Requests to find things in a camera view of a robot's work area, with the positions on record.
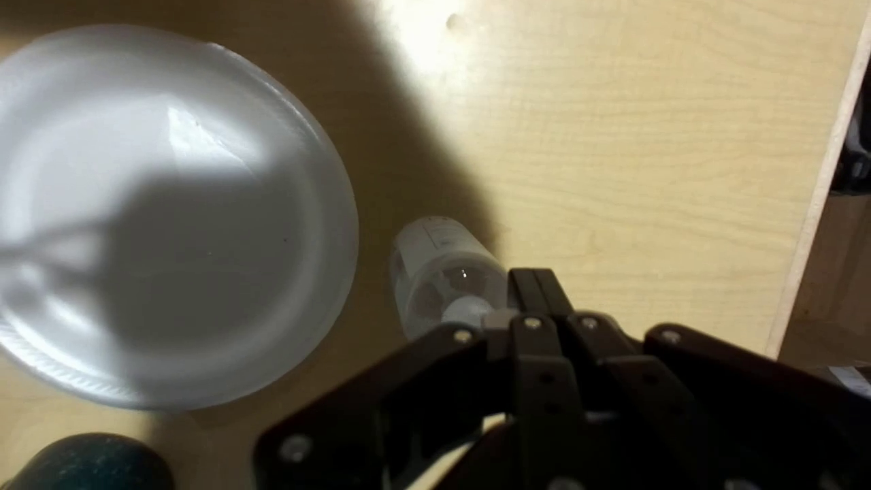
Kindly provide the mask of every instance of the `white plate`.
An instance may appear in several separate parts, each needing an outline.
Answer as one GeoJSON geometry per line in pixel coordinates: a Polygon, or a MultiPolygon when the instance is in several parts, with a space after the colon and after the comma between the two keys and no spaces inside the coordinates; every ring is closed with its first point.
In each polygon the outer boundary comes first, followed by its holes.
{"type": "Polygon", "coordinates": [[[46,35],[0,66],[0,345],[134,409],[242,398],[339,319],[356,206],[320,122],[216,44],[46,35]]]}

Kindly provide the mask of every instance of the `wood grain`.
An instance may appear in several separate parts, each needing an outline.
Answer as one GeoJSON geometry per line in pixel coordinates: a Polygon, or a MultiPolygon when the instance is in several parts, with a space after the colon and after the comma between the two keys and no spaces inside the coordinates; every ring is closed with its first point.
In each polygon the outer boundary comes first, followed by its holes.
{"type": "Polygon", "coordinates": [[[149,416],[4,360],[0,480],[46,440],[130,432],[183,487],[246,487],[258,430],[401,345],[388,253],[446,212],[503,265],[554,266],[631,334],[683,321],[775,355],[814,236],[868,0],[0,0],[0,54],[87,23],[219,40],[287,82],[347,157],[362,217],[336,333],[276,386],[149,416]]]}

